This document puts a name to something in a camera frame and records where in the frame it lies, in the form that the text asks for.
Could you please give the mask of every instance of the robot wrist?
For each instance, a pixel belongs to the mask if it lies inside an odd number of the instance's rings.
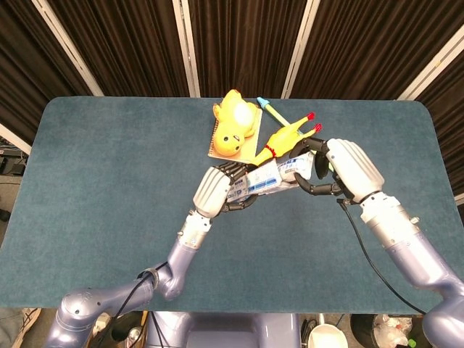
[[[415,224],[417,217],[411,218],[399,201],[377,192],[361,203],[361,219],[374,232],[385,249],[401,243],[421,232]]]
[[[192,249],[199,249],[204,237],[211,228],[211,220],[196,210],[190,210],[181,230],[178,240],[182,245]]]

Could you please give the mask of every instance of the shoe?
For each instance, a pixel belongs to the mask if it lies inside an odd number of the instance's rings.
[[[23,318],[20,332],[18,333],[16,340],[13,342],[12,348],[20,348],[22,340],[26,332],[32,328],[32,325],[37,321],[39,314],[41,314],[40,308],[24,308],[22,310]]]

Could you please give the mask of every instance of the plush toy face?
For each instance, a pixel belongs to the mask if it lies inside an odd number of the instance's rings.
[[[234,123],[221,122],[217,125],[213,144],[219,154],[233,156],[240,151],[244,142],[244,134]]]

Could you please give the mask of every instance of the yellow plush toy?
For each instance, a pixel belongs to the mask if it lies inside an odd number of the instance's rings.
[[[213,144],[217,153],[233,156],[240,151],[245,138],[252,136],[258,125],[258,107],[244,101],[241,94],[230,90],[220,105],[212,107],[217,120]]]

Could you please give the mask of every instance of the white bucket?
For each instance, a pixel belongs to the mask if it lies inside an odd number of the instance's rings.
[[[321,324],[316,326],[308,340],[309,348],[348,348],[348,341],[344,333],[336,326],[325,324],[323,316],[320,315]]]

